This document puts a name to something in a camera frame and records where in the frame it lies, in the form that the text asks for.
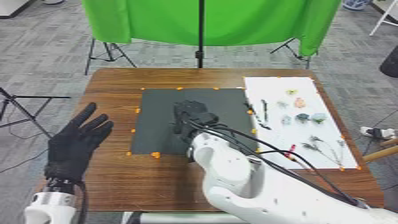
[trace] black glove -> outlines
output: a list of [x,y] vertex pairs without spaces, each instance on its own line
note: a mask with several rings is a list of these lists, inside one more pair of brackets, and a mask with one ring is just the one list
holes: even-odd
[[74,182],[81,181],[92,152],[110,135],[113,127],[113,122],[106,121],[108,116],[105,114],[81,126],[94,111],[96,104],[90,103],[48,141],[46,178],[57,177]]

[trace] white wall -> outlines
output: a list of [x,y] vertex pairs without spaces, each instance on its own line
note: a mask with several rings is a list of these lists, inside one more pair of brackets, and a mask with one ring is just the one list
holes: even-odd
[[28,0],[0,0],[0,16],[9,16]]

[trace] chair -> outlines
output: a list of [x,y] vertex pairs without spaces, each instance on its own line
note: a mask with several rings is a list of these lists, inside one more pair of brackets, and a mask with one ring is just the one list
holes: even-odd
[[387,10],[385,10],[385,12],[384,12],[384,14],[382,14],[382,18],[380,18],[380,20],[378,20],[378,22],[376,22],[376,26],[375,26],[375,29],[371,30],[369,36],[373,36],[373,34],[375,34],[375,32],[376,32],[376,29],[378,29],[382,23],[387,23],[389,25],[398,26],[396,23],[392,23],[392,22],[389,22],[389,21],[385,20],[385,17],[387,17],[387,15],[389,15],[389,13],[391,13],[391,11],[392,11],[392,9],[394,9],[396,4],[398,4],[398,0],[394,0],[394,2],[391,3],[391,6],[389,6],[389,8],[387,8]]

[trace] white paper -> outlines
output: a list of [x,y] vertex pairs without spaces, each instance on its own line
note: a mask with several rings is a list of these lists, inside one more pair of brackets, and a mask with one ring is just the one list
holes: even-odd
[[[268,142],[280,150],[289,150],[291,145],[295,145],[295,153],[300,154],[300,156],[307,159],[318,169],[339,169],[339,164],[346,169],[355,168],[355,158],[352,156],[346,143],[341,146],[337,142],[344,142],[344,139],[341,137],[337,125],[327,110],[320,94],[316,92],[316,87],[311,78],[247,77],[245,88],[247,100],[252,104],[261,122],[264,121],[261,99],[266,101],[268,107],[266,125],[272,130],[261,128],[257,120],[252,116],[257,138],[264,142]],[[296,90],[296,94],[293,95],[286,93],[286,91],[291,89]],[[304,108],[295,107],[295,100],[298,97],[304,99],[305,102]],[[286,108],[279,106],[279,101],[288,103]],[[327,115],[327,119],[321,124],[318,124],[311,120],[302,123],[295,118],[300,113],[305,113],[309,116],[314,113],[323,113]],[[284,115],[291,117],[289,125],[282,124]],[[305,149],[302,147],[302,143],[311,143],[311,136],[316,136],[323,140],[323,142],[318,142],[318,148],[325,155],[321,155],[318,151],[312,151],[311,149]],[[270,151],[270,148],[263,145],[259,145],[259,149],[263,151]],[[288,169],[302,169],[300,165],[291,162],[279,153],[264,154],[263,157]]]

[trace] green screen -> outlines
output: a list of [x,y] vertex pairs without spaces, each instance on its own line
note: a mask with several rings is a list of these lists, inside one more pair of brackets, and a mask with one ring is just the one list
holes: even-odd
[[[339,0],[206,0],[204,45],[252,45],[300,40],[300,55],[316,53]],[[197,45],[199,0],[83,0],[94,38],[131,38]]]

